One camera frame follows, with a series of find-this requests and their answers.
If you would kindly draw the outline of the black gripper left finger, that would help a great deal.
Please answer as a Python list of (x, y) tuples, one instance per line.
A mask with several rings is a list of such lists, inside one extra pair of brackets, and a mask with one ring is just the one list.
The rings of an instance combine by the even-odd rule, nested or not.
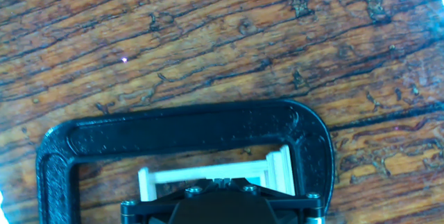
[(195, 184), (157, 200), (125, 200), (121, 203), (121, 224), (168, 223), (181, 201), (222, 188), (222, 179), (199, 179)]

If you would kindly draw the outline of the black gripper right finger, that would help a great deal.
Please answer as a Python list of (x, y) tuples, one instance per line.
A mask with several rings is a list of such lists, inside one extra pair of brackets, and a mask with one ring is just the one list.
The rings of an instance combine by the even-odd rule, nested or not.
[(325, 223), (325, 197), (319, 192), (306, 192), (302, 195), (291, 196), (256, 184), (251, 184), (245, 178), (223, 179), (221, 188), (228, 191), (238, 191), (265, 200), (276, 214), (277, 211), (296, 211), (300, 222), (311, 224)]

